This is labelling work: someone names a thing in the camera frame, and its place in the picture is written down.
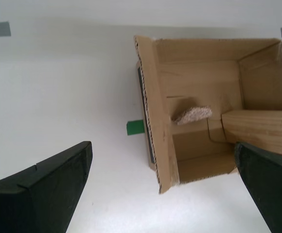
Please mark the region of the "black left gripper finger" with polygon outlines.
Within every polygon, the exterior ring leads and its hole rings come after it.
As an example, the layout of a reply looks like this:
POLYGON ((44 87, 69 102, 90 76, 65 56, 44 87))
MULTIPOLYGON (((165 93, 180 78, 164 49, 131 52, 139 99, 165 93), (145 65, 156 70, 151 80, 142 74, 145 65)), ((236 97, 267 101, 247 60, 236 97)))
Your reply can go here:
POLYGON ((64 233, 92 163, 83 141, 0 180, 0 233, 64 233))
POLYGON ((238 142, 235 163, 241 179, 273 233, 282 233, 282 156, 238 142))

